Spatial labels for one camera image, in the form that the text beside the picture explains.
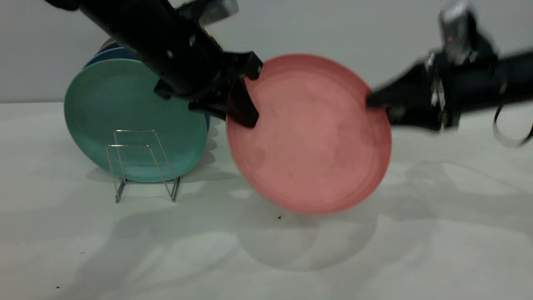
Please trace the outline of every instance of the cable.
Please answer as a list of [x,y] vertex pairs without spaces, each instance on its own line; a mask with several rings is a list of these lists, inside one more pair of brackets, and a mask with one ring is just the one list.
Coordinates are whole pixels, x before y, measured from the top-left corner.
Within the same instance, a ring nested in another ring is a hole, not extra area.
[[529,134],[522,140],[513,140],[501,133],[501,131],[498,128],[498,124],[496,121],[498,120],[498,116],[500,112],[502,111],[503,105],[500,105],[498,107],[498,110],[496,110],[496,115],[494,115],[494,122],[492,123],[492,132],[494,134],[494,137],[502,144],[504,147],[507,148],[520,148],[527,144],[532,138],[533,138],[533,125],[531,126],[531,130],[529,131]]

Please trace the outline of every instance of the metal bracket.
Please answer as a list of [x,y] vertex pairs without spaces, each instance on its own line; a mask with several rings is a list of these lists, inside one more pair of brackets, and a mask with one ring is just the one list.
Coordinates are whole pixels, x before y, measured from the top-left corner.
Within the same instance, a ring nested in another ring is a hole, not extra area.
[[[168,180],[168,181],[172,181],[174,183],[173,187],[172,187],[172,190],[168,188],[168,185],[167,185],[167,181],[165,180],[165,176],[163,175],[163,172],[161,171],[161,167],[159,166],[159,163],[157,162],[157,159],[156,159],[156,156],[154,155],[154,150],[152,149],[152,147],[150,145],[146,145],[146,144],[119,144],[118,143],[118,139],[117,139],[117,133],[119,132],[126,132],[126,133],[140,133],[140,132],[153,132],[156,139],[157,139],[157,143],[159,145],[159,148],[161,149],[161,152],[163,153],[163,157],[165,158],[165,161],[168,165],[168,168],[170,169],[170,172],[172,174],[172,177],[173,179],[172,180]],[[172,170],[172,166],[170,165],[169,161],[168,161],[168,158],[166,156],[166,153],[165,153],[165,149],[163,148],[163,145],[161,144],[161,140],[159,139],[159,135],[157,134],[157,131],[153,130],[153,129],[142,129],[142,130],[130,130],[130,129],[117,129],[115,130],[115,132],[113,132],[113,135],[114,135],[114,138],[115,138],[115,143],[114,144],[111,144],[111,145],[107,145],[106,146],[106,152],[107,152],[107,158],[108,158],[108,161],[109,161],[109,170],[111,171],[111,175],[113,176],[113,182],[114,182],[114,186],[115,186],[115,203],[120,203],[121,200],[122,200],[122,192],[124,191],[124,187],[126,186],[126,184],[128,183],[128,180],[126,179],[126,176],[124,175],[124,166],[123,166],[123,163],[122,163],[122,157],[120,155],[120,148],[128,148],[128,147],[137,147],[137,148],[142,148],[142,147],[145,147],[146,149],[148,149],[148,151],[150,152],[153,160],[154,160],[154,164],[155,166],[157,167],[157,170],[159,171],[159,174],[161,175],[161,180],[162,182],[165,184],[165,188],[168,192],[168,195],[170,196],[172,202],[176,202],[177,201],[177,192],[178,192],[178,187],[179,187],[179,184],[180,184],[180,180],[181,180],[181,176],[180,177],[176,177],[174,175],[174,171]],[[117,176],[115,176],[115,172],[113,170],[113,164],[111,162],[111,154],[109,152],[109,149],[110,148],[116,148],[117,149],[117,156],[118,156],[118,161],[119,161],[119,165],[120,165],[120,172],[122,174],[122,178],[120,179],[120,185],[117,186]]]

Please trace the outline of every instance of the white wall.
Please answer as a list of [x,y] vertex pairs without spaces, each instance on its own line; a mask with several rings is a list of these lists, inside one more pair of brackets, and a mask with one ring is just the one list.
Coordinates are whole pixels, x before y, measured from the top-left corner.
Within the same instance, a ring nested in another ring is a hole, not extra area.
[[[316,53],[378,85],[440,45],[437,15],[445,2],[240,0],[238,15],[208,30],[228,50],[254,50],[263,60]],[[533,46],[532,0],[472,2],[503,52]],[[0,101],[62,99],[105,39],[80,13],[44,0],[1,0]]]

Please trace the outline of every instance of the teal plate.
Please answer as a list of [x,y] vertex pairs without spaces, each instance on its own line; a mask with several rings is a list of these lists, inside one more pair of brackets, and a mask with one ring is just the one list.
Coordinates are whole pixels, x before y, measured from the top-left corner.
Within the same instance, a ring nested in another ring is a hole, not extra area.
[[[154,129],[172,171],[181,176],[200,160],[207,143],[203,114],[188,110],[188,101],[164,101],[154,93],[159,77],[142,62],[112,59],[85,68],[70,84],[64,114],[72,138],[87,157],[109,171],[107,145],[116,129]],[[118,132],[119,144],[150,145],[165,180],[173,179],[153,132]],[[113,171],[120,176],[117,148],[110,148]],[[122,147],[126,179],[154,183],[161,175],[148,147]]]

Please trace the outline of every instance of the white tabletop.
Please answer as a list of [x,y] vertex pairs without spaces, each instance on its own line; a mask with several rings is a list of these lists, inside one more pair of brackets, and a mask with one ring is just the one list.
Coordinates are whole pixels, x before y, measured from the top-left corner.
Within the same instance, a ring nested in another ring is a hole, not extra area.
[[[506,110],[503,130],[526,133],[531,112]],[[246,183],[223,122],[177,204],[158,184],[115,204],[61,103],[2,104],[2,299],[531,299],[533,146],[502,147],[493,113],[441,136],[394,130],[370,198],[303,216]]]

